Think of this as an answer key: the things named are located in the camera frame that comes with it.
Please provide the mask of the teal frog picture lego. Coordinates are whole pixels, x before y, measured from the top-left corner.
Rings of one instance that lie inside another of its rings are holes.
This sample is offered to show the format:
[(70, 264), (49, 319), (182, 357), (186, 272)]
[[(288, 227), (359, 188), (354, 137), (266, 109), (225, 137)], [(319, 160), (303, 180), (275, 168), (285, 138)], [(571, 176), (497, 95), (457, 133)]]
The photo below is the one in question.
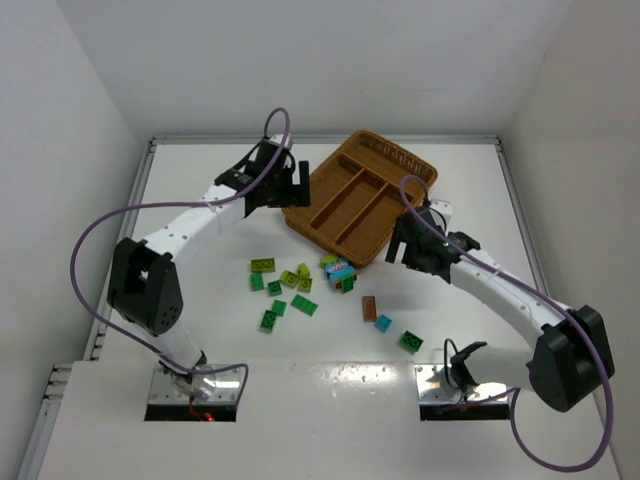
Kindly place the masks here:
[(346, 258), (338, 256), (337, 254), (329, 254), (323, 257), (320, 261), (320, 264), (321, 264), (321, 267), (324, 269), (326, 276), (329, 272), (341, 270), (347, 266), (352, 266), (351, 263)]

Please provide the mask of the green 2x4 plate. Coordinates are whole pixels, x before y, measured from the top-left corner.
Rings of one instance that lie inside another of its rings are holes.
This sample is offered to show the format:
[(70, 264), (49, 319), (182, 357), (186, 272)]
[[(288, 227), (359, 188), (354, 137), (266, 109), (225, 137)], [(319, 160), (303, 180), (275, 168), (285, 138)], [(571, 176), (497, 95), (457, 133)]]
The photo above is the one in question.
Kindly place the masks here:
[(344, 276), (340, 280), (340, 290), (343, 294), (348, 293), (354, 289), (354, 284), (357, 280), (357, 275), (352, 273), (348, 276)]

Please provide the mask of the small teal square lego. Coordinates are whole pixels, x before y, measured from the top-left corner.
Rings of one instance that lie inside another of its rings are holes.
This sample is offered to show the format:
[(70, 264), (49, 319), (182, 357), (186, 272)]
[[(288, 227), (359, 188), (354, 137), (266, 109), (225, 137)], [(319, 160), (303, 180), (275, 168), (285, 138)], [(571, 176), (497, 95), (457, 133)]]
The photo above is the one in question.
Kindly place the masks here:
[(380, 315), (374, 323), (375, 328), (382, 333), (385, 333), (390, 328), (391, 324), (392, 319), (384, 314)]

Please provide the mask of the small lime lego top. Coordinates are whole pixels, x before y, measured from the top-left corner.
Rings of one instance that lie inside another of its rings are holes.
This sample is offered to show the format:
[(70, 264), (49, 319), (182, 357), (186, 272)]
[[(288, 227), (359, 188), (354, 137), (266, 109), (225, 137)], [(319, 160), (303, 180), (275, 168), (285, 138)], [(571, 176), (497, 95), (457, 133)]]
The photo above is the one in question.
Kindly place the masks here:
[(301, 264), (298, 265), (297, 272), (303, 278), (309, 278), (310, 277), (310, 270), (307, 267), (307, 265), (304, 264), (304, 263), (301, 263)]

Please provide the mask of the teal 2x4 lego brick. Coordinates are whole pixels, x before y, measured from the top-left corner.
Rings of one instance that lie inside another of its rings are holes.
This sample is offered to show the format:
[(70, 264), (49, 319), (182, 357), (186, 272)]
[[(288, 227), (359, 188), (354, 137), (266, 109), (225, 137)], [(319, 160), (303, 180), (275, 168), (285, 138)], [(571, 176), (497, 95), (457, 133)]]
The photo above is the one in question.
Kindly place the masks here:
[(355, 273), (355, 269), (352, 266), (347, 266), (341, 270), (329, 272), (327, 274), (328, 281), (331, 285), (337, 285), (345, 277), (350, 277)]

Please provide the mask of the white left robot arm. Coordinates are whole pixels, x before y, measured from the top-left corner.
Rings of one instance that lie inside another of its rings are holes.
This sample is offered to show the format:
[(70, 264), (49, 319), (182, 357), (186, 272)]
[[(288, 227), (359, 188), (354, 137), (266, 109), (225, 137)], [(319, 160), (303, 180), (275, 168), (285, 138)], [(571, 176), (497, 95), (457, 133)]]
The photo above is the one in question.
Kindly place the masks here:
[(114, 250), (109, 306), (157, 350), (163, 373), (192, 400), (209, 401), (220, 393), (236, 401), (246, 373), (209, 364), (189, 339), (181, 318), (179, 273), (215, 237), (256, 209), (309, 205), (309, 164), (296, 162), (292, 144), (288, 134), (264, 136), (214, 180), (200, 206), (138, 241), (121, 240)]

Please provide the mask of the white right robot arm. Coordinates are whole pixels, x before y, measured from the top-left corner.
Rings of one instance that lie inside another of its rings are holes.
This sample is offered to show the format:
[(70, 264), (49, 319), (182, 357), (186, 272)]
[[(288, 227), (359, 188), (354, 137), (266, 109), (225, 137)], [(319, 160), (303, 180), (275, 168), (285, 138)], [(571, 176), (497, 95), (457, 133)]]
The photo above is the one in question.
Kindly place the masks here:
[(614, 375), (604, 320), (595, 309), (548, 304), (499, 269), (478, 241), (463, 232), (446, 232), (448, 219), (446, 211), (430, 203), (398, 216), (387, 262), (400, 261), (467, 292), (528, 346), (509, 350), (471, 343), (449, 361), (448, 377), (455, 387), (467, 392), (500, 381), (531, 390), (552, 409), (566, 412)]

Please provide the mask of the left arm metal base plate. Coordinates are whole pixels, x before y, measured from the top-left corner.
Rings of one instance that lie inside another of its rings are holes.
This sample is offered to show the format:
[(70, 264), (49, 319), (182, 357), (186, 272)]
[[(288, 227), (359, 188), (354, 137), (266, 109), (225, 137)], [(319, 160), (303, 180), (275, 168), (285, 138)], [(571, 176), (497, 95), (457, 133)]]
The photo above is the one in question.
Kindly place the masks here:
[(150, 405), (231, 406), (239, 399), (245, 371), (234, 368), (216, 374), (196, 375), (190, 383), (179, 379), (162, 365), (155, 367), (148, 395)]

